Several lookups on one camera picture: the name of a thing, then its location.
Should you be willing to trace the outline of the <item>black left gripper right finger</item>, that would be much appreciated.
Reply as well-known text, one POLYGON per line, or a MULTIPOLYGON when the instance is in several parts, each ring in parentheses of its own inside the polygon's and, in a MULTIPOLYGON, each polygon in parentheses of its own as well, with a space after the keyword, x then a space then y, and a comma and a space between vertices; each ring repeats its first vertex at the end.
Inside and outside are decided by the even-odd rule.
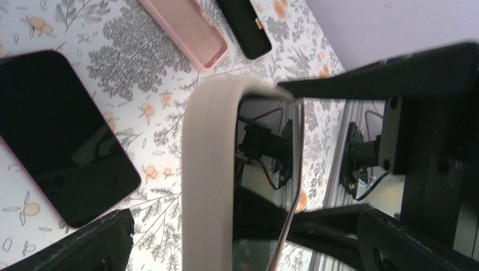
POLYGON ((359 216, 357 236, 365 270, 478 270, 478 261, 377 209, 359 216))

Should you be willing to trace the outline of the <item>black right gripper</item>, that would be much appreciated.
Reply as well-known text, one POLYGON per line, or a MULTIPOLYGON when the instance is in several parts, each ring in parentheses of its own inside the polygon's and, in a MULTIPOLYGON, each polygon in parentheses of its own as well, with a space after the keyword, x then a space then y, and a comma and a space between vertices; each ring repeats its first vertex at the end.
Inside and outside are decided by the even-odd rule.
POLYGON ((379 161, 405 177, 401 222, 455 250, 476 251, 478 101, 457 96, 471 93, 477 74, 478 44, 464 42, 279 87, 296 98, 389 99, 379 161))

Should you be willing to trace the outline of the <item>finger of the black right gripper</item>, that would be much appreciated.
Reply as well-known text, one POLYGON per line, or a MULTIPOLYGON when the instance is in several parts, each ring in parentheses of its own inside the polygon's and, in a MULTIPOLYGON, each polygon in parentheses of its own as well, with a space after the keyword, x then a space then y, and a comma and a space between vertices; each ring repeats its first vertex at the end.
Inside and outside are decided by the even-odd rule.
POLYGON ((294 215, 288 240, 331 256, 356 270, 364 270, 359 250, 358 221, 370 210, 368 204, 357 204, 294 215))

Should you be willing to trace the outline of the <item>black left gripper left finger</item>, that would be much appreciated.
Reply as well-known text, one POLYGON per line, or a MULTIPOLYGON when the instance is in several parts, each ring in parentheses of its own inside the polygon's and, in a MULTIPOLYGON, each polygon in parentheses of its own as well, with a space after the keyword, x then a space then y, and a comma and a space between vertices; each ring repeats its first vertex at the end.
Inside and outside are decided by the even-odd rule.
POLYGON ((126 270, 133 233, 131 211, 115 210, 4 270, 126 270))

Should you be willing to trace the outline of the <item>black phone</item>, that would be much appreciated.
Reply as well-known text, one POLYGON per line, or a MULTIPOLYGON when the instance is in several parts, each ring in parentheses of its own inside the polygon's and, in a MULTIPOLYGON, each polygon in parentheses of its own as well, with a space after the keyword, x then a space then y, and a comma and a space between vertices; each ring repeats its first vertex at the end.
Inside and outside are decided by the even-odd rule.
POLYGON ((1 59, 1 138, 74 228, 141 182, 78 75, 56 51, 1 59))

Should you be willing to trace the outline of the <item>bare black smartphone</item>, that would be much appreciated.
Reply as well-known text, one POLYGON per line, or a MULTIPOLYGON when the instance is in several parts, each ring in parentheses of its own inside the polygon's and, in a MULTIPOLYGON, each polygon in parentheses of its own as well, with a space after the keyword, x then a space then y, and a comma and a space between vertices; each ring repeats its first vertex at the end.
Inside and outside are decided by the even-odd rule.
POLYGON ((241 50, 257 59, 272 50, 271 42, 249 0, 216 0, 241 50))

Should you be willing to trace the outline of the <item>pink silicone phone case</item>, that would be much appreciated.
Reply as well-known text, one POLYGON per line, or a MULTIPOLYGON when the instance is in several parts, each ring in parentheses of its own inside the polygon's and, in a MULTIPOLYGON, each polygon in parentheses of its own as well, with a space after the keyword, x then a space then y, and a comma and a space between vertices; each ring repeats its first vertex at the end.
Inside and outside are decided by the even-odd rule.
POLYGON ((199 1, 140 1, 147 13, 199 72, 211 70, 229 46, 199 1))

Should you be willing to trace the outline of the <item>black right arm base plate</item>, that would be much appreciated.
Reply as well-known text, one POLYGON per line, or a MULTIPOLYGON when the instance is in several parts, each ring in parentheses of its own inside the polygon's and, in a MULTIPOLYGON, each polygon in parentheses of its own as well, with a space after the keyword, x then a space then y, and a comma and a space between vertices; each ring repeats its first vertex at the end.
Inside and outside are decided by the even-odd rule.
POLYGON ((369 182, 367 169, 378 166, 380 136, 366 141, 355 122, 350 122, 339 172, 339 182, 348 194, 357 197, 359 182, 369 182))

